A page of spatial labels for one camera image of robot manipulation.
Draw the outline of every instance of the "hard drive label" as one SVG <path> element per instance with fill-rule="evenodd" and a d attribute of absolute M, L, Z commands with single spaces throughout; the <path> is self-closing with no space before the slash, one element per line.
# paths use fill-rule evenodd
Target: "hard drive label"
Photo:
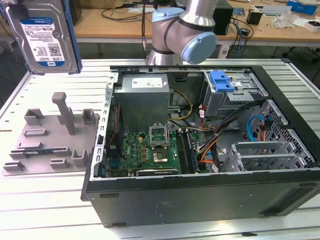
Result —
<path fill-rule="evenodd" d="M 44 67 L 60 67 L 65 58 L 58 39 L 54 37 L 55 24 L 50 17 L 31 17 L 20 20 L 21 27 L 34 59 Z"/>

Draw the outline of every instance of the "motherboard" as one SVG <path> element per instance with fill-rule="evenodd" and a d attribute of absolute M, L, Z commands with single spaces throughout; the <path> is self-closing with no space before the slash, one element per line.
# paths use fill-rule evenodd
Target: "motherboard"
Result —
<path fill-rule="evenodd" d="M 105 172 L 112 177 L 196 173 L 199 145 L 199 134 L 192 130 L 125 132 L 122 154 L 108 159 Z"/>

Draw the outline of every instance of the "hard drive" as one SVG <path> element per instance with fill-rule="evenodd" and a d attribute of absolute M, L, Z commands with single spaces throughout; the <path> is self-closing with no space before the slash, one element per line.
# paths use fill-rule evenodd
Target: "hard drive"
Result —
<path fill-rule="evenodd" d="M 1 4 L 31 73 L 81 71 L 69 0 L 4 0 Z"/>

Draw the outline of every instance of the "green circuit board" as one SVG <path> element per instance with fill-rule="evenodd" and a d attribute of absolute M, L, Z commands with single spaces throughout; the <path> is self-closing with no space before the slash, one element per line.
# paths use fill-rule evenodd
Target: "green circuit board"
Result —
<path fill-rule="evenodd" d="M 199 144 L 198 133 L 194 131 L 190 133 L 190 137 L 196 148 Z M 166 139 L 164 132 L 152 132 L 152 141 L 162 141 L 163 139 Z M 167 162 L 154 162 L 154 154 L 161 150 L 152 149 L 149 132 L 126 132 L 123 137 L 123 154 L 120 157 L 120 169 L 174 168 L 181 174 L 175 131 L 169 132 L 168 140 L 169 146 L 167 149 L 162 149 L 164 154 L 167 154 Z"/>

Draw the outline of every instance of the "yellow wire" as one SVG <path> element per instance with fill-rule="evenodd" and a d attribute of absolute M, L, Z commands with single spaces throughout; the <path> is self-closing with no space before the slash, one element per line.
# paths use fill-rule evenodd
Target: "yellow wire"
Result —
<path fill-rule="evenodd" d="M 177 118 L 168 118 L 168 120 L 183 120 L 183 119 L 188 118 L 188 117 L 192 114 L 192 109 L 193 109 L 193 106 L 192 106 L 191 101 L 189 100 L 189 98 L 187 98 L 186 95 L 184 95 L 184 94 L 183 94 L 182 92 L 180 92 L 179 90 L 173 89 L 173 91 L 181 94 L 181 95 L 189 102 L 189 104 L 190 104 L 190 111 L 189 111 L 189 113 L 188 113 L 186 116 L 177 117 Z"/>

